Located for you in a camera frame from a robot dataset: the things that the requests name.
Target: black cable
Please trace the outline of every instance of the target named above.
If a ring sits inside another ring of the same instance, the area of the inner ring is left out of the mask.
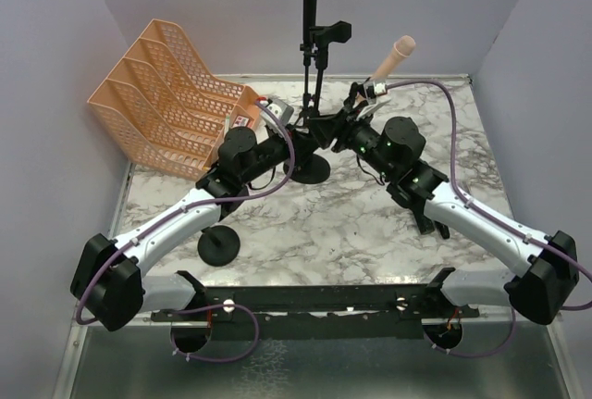
[[[247,186],[249,186],[249,189],[251,191],[261,191],[262,189],[265,189],[267,186],[269,186],[275,177],[276,177],[276,168],[273,168],[273,169],[271,169],[271,179],[269,179],[269,182],[265,186],[262,186],[260,188],[253,188],[253,186],[250,183]]]
[[[366,169],[364,169],[364,167],[362,166],[362,162],[360,161],[360,156],[355,156],[355,161],[358,164],[358,168],[360,168],[360,170],[364,174],[372,177],[378,185],[384,186],[386,184],[385,181],[382,179],[382,175],[380,176],[380,180],[379,180],[378,177],[376,175],[374,175],[372,172],[368,172]]]

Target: floor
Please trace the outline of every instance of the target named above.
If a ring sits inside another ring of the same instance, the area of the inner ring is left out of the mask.
[[[293,105],[301,100],[302,83],[247,81],[256,92]],[[445,81],[458,112],[457,175],[471,194],[509,214],[496,164],[484,134],[470,85]],[[339,110],[349,81],[328,81],[321,111]],[[373,121],[378,131],[393,116],[410,116],[426,137],[422,158],[450,173],[450,112],[442,92],[415,85],[397,89]],[[258,130],[263,139],[264,130]],[[206,285],[303,285],[418,282],[443,267],[498,268],[500,263],[456,232],[449,240],[436,233],[419,235],[409,211],[398,207],[383,187],[356,166],[354,154],[323,151],[332,174],[328,181],[305,186],[290,182],[278,193],[243,204],[224,220],[239,234],[237,259],[223,268],[206,266],[197,255],[198,236],[163,258],[151,274],[185,269]],[[275,181],[283,174],[277,173]],[[255,186],[265,184],[261,177]],[[136,168],[122,220],[122,231],[144,223],[176,203],[192,181]]]

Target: wall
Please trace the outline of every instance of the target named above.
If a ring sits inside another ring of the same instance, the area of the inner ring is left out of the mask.
[[[218,73],[302,73],[302,0],[105,0],[131,43],[152,18],[181,24]],[[517,0],[318,0],[319,24],[352,24],[329,73],[366,74],[395,39],[419,43],[403,73],[475,72]]]
[[[592,268],[592,0],[520,0],[475,76],[475,98],[514,215],[562,229]],[[588,302],[582,280],[569,303]],[[592,312],[566,338],[592,397]]]
[[[126,161],[85,101],[125,52],[103,0],[0,0],[0,397],[47,398],[81,248]]]

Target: marble table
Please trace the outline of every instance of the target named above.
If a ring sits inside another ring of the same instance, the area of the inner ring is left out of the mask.
[[[297,106],[300,81],[246,81],[262,95]],[[510,214],[496,164],[467,79],[444,81],[458,112],[457,175],[475,198]],[[327,81],[321,111],[339,110],[350,81]],[[422,158],[450,174],[450,112],[436,87],[415,85],[391,92],[391,103],[373,121],[382,131],[393,116],[412,117],[427,139]],[[265,138],[265,130],[258,129]],[[222,223],[240,236],[239,256],[228,266],[206,266],[190,238],[163,258],[153,275],[188,270],[206,285],[308,285],[412,283],[441,268],[500,268],[501,263],[455,231],[449,240],[419,234],[410,211],[398,207],[384,187],[357,167],[351,151],[321,152],[331,164],[328,181],[306,186],[289,182],[277,193],[244,203]],[[277,173],[274,183],[283,174]],[[265,184],[269,175],[253,183]],[[136,168],[122,219],[122,231],[144,223],[176,203],[194,182]]]

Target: black stand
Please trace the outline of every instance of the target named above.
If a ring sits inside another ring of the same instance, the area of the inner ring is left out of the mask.
[[[197,242],[197,253],[210,267],[224,267],[241,249],[241,239],[232,228],[218,225],[206,228]]]
[[[288,165],[284,164],[284,173],[288,173]],[[318,184],[327,181],[331,175],[329,162],[317,154],[312,154],[302,166],[296,166],[291,179],[301,184]]]

